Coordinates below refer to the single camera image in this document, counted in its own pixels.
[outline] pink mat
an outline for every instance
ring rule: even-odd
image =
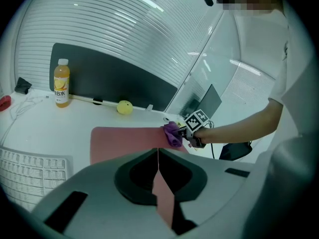
[[[184,146],[171,147],[162,127],[96,127],[91,132],[90,148],[91,164],[152,148],[171,148],[188,153]],[[153,194],[158,198],[158,214],[171,227],[174,195],[160,171],[154,178]]]

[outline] white desk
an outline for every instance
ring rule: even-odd
[[[147,112],[135,109],[124,116],[116,111],[115,105],[97,106],[89,102],[71,99],[66,108],[55,105],[52,92],[31,89],[27,95],[12,93],[11,106],[0,113],[0,138],[12,123],[10,109],[26,98],[40,97],[41,103],[21,115],[12,125],[4,146],[32,153],[47,155],[69,155],[73,157],[74,174],[90,165],[91,131],[97,126],[108,127],[160,127],[166,124],[164,117],[176,120],[175,115],[161,112]],[[189,153],[212,157],[210,145],[194,150],[183,142]],[[214,144],[215,158],[218,158],[222,144]]]

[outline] juice bottle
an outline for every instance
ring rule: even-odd
[[[69,105],[70,69],[68,63],[69,60],[60,58],[58,66],[54,69],[55,103],[60,108]]]

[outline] black partition board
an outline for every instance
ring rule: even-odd
[[[50,61],[50,89],[59,58],[69,60],[70,94],[164,111],[177,88],[161,78],[111,55],[70,44],[55,43]]]

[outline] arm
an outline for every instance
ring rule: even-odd
[[[283,105],[269,99],[268,105],[260,112],[237,123],[217,128],[203,128],[195,132],[202,143],[237,143],[262,138],[274,132],[278,126]]]

